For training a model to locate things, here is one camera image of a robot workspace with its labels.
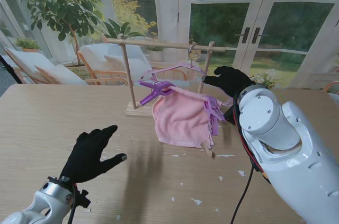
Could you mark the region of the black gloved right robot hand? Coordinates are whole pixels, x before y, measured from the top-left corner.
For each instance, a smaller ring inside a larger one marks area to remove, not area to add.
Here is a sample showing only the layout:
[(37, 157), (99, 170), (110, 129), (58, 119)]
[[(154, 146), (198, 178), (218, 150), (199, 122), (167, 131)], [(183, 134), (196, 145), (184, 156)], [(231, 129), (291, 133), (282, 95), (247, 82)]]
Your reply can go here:
[(228, 96), (234, 97), (255, 83), (242, 71), (229, 66), (220, 66), (214, 70), (214, 76), (204, 76), (205, 84), (220, 88)]

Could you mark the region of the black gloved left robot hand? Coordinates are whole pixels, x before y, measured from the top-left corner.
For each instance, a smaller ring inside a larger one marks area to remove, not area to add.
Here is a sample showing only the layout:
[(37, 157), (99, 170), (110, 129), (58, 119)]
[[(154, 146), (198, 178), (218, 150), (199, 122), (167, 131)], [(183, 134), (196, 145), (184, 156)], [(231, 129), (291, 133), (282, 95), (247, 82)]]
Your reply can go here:
[(95, 129), (90, 133), (83, 132), (64, 165), (60, 177), (68, 178), (72, 184), (90, 181), (127, 159), (127, 155), (120, 153), (112, 158), (101, 161), (103, 150), (109, 139), (117, 131), (118, 126), (112, 125), (102, 130)]

